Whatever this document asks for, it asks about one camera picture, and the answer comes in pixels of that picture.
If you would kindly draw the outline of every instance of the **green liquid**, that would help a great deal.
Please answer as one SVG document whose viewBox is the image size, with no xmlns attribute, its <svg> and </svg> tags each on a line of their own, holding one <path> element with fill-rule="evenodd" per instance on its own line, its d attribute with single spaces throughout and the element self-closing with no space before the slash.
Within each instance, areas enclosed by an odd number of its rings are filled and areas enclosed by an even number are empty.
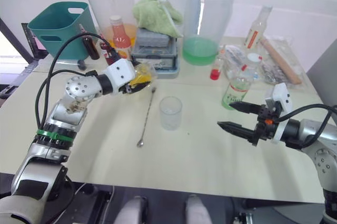
<svg viewBox="0 0 337 224">
<path fill-rule="evenodd" d="M 234 110 L 234 108 L 232 108 L 231 106 L 229 106 L 229 105 L 224 101 L 224 99 L 222 99 L 221 104 L 222 104 L 223 107 L 225 107 L 225 108 L 228 109 L 228 110 Z"/>
<path fill-rule="evenodd" d="M 183 57 L 193 65 L 208 65 L 214 62 L 217 54 L 217 44 L 201 37 L 184 40 Z"/>
</svg>

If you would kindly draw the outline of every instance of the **green ring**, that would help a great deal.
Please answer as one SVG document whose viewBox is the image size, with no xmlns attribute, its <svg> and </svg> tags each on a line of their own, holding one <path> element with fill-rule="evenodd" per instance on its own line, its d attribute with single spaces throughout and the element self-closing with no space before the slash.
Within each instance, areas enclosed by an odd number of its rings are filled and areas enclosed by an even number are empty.
<svg viewBox="0 0 337 224">
<path fill-rule="evenodd" d="M 64 136 L 64 135 L 60 135 L 56 132 L 44 131 L 42 129 L 37 130 L 36 134 L 47 136 L 47 137 L 49 137 L 53 140 L 70 141 L 70 142 L 74 141 L 73 138 L 70 138 L 70 137 L 67 137 L 67 136 Z"/>
</svg>

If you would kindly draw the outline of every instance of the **white bottle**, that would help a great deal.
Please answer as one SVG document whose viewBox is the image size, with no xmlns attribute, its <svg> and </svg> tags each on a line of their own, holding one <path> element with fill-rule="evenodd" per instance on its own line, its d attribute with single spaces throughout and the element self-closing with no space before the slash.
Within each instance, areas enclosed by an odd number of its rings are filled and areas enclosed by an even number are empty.
<svg viewBox="0 0 337 224">
<path fill-rule="evenodd" d="M 263 6 L 259 16 L 253 22 L 248 36 L 244 42 L 245 47 L 248 49 L 256 48 L 256 45 L 262 37 L 264 30 L 267 28 L 267 19 L 270 12 L 272 11 L 272 8 L 272 6 Z"/>
</svg>

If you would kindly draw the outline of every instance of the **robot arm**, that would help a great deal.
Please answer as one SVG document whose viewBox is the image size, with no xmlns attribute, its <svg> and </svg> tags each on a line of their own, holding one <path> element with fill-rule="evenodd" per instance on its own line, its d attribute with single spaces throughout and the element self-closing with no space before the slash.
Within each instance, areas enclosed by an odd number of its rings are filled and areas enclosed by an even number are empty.
<svg viewBox="0 0 337 224">
<path fill-rule="evenodd" d="M 67 81 L 64 96 L 43 129 L 37 131 L 13 179 L 12 195 L 0 200 L 0 223 L 40 223 L 46 202 L 56 199 L 63 187 L 67 168 L 62 163 L 71 154 L 87 105 L 102 95 L 135 92 L 128 86 L 134 78 L 131 62 L 120 59 L 101 75 L 75 76 Z"/>
<path fill-rule="evenodd" d="M 233 122 L 218 122 L 225 131 L 247 139 L 257 145 L 259 139 L 285 142 L 289 148 L 307 154 L 313 161 L 325 197 L 323 223 L 337 223 L 337 127 L 327 124 L 324 131 L 313 141 L 321 122 L 288 119 L 278 123 L 277 119 L 292 110 L 290 95 L 285 84 L 278 84 L 267 94 L 267 105 L 235 102 L 231 106 L 238 111 L 257 114 L 254 130 L 243 128 Z"/>
</svg>

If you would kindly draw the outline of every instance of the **green towel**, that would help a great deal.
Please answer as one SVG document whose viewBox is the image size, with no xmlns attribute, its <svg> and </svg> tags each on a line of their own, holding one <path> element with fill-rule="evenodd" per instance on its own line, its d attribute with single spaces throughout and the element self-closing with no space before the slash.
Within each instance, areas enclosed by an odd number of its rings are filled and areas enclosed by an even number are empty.
<svg viewBox="0 0 337 224">
<path fill-rule="evenodd" d="M 132 12 L 140 28 L 175 38 L 183 36 L 175 26 L 182 24 L 183 17 L 168 0 L 140 0 Z"/>
</svg>

